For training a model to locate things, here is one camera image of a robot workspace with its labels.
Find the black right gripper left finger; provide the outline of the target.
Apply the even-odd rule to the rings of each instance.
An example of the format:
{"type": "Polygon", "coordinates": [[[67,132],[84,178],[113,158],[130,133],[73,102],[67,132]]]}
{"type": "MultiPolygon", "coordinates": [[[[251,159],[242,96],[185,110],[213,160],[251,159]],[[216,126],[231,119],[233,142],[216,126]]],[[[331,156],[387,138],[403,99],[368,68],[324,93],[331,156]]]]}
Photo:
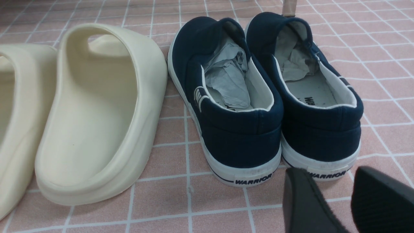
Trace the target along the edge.
{"type": "Polygon", "coordinates": [[[284,180],[283,215],[286,233],[347,233],[304,169],[288,168],[284,180]]]}

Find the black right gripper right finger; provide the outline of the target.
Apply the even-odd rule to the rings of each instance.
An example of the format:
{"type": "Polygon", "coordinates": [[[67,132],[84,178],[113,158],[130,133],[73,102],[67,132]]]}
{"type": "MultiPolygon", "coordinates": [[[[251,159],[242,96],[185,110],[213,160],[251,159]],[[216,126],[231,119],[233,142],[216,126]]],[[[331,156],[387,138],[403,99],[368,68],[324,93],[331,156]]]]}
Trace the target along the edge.
{"type": "Polygon", "coordinates": [[[412,233],[414,191],[369,166],[356,170],[351,212],[360,233],[412,233]]]}

